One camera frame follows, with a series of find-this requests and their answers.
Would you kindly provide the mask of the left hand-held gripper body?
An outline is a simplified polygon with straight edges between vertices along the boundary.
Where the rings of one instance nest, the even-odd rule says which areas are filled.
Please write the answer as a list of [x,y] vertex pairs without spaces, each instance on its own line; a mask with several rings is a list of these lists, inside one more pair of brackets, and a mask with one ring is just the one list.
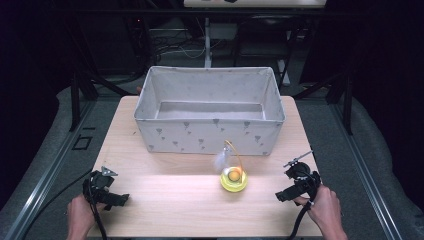
[[101,170],[91,172],[83,183],[83,195],[86,200],[94,204],[115,204],[118,196],[109,192],[114,176],[117,176],[117,173],[104,166]]

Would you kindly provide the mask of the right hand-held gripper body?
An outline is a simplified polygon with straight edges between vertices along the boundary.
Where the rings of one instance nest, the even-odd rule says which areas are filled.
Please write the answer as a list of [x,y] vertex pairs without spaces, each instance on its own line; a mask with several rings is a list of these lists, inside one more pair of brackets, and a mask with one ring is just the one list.
[[288,170],[285,171],[285,174],[290,179],[294,180],[293,186],[297,188],[299,196],[307,193],[310,199],[314,199],[317,195],[317,189],[321,184],[320,175],[317,171],[312,171],[306,163],[301,162],[302,158],[311,153],[312,150],[294,158],[285,164],[285,167],[288,167]]

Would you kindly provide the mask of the yellow feather cat toy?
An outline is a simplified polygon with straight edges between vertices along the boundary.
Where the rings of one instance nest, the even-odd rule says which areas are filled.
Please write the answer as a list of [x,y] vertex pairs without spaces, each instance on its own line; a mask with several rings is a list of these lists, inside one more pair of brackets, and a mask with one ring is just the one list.
[[217,154],[215,169],[220,173],[220,184],[229,192],[240,192],[248,182],[242,159],[229,140],[224,141],[223,149]]

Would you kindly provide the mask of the grey printed fabric storage box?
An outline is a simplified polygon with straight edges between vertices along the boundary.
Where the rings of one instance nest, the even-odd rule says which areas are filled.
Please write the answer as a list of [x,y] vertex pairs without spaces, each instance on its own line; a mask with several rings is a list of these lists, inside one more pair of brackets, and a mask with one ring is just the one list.
[[286,116],[269,67],[153,66],[134,118],[150,152],[268,155]]

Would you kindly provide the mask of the person's left hand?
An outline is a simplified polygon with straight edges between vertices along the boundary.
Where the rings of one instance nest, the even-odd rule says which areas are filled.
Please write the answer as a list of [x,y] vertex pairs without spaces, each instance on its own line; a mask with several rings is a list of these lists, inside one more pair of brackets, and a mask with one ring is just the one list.
[[90,204],[80,194],[74,197],[67,205],[68,234],[86,233],[95,225],[94,214]]

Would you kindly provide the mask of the person's right hand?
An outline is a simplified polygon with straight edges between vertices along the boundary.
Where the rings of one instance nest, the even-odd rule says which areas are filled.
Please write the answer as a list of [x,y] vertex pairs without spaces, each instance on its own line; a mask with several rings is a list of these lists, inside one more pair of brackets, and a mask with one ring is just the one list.
[[337,194],[325,185],[320,185],[314,200],[299,197],[294,201],[302,206],[313,203],[308,210],[309,217],[315,222],[325,239],[325,234],[334,228],[342,228],[341,207]]

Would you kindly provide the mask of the grey padded cover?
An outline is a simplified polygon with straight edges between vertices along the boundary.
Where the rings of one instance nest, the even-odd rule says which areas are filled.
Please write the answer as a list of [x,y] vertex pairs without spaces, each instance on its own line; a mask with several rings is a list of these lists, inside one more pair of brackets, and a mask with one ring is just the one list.
[[393,173],[392,156],[382,133],[356,99],[352,102],[351,130],[403,239],[424,240],[424,214],[404,192]]

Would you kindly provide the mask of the white desk leg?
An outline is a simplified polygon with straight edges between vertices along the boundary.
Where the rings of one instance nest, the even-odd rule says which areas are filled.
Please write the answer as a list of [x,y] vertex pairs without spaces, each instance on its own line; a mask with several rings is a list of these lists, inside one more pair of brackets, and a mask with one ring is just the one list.
[[209,18],[205,18],[205,28],[204,28],[204,40],[205,40],[205,68],[212,67],[212,52],[211,52],[211,28],[210,28],[210,20]]

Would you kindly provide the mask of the aluminium floor rail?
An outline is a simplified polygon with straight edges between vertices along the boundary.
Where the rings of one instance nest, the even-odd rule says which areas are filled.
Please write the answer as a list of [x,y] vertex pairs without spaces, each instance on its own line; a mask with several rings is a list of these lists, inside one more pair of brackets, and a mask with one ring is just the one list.
[[333,117],[340,129],[343,138],[348,144],[348,148],[353,155],[353,162],[355,165],[356,172],[365,189],[367,197],[372,205],[372,208],[379,220],[379,223],[383,229],[383,232],[387,240],[404,240],[399,229],[394,222],[394,219],[389,212],[386,201],[383,199],[374,178],[364,160],[362,152],[360,151],[357,142],[353,135],[350,135],[345,129],[342,121],[342,111],[337,105],[330,104],[329,109],[332,112]]
[[46,138],[0,213],[0,240],[64,240],[67,235],[66,205],[81,191],[81,175],[92,167],[90,151],[78,151],[80,142],[97,134],[97,102],[82,105],[81,120],[70,132],[70,105],[63,102]]

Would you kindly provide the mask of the black metal frame post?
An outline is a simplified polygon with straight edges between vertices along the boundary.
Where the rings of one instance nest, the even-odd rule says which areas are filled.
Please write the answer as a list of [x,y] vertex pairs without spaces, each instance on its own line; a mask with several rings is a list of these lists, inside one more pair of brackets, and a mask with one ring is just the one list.
[[343,124],[345,130],[349,135],[352,135],[351,130],[351,109],[352,109],[352,79],[347,76],[346,89],[344,95],[344,109],[343,109]]
[[70,132],[73,132],[78,124],[80,123],[80,94],[79,94],[79,82],[77,76],[74,75],[71,80],[71,110],[72,110],[72,121]]

